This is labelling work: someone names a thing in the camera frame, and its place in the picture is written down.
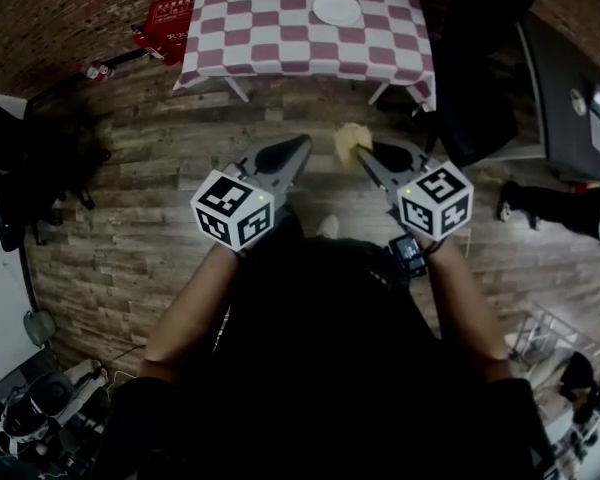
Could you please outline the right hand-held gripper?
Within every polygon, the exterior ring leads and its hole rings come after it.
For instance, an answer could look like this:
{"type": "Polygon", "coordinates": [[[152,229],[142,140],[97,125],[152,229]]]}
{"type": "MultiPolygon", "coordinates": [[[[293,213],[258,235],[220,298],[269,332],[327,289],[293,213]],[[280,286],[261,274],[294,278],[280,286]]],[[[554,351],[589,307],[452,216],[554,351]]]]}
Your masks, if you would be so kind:
{"type": "Polygon", "coordinates": [[[437,166],[407,139],[373,139],[372,145],[372,152],[357,147],[356,157],[388,203],[396,205],[400,223],[440,241],[471,220],[474,187],[451,161],[437,166]]]}

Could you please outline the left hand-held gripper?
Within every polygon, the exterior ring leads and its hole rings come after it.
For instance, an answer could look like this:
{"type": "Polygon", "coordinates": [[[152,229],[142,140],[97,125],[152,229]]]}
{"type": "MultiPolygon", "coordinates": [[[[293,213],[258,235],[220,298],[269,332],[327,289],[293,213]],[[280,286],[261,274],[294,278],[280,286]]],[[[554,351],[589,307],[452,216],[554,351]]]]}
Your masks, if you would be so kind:
{"type": "Polygon", "coordinates": [[[252,249],[281,223],[311,147],[306,134],[271,139],[254,144],[240,164],[212,171],[190,201],[200,232],[235,253],[252,249]]]}

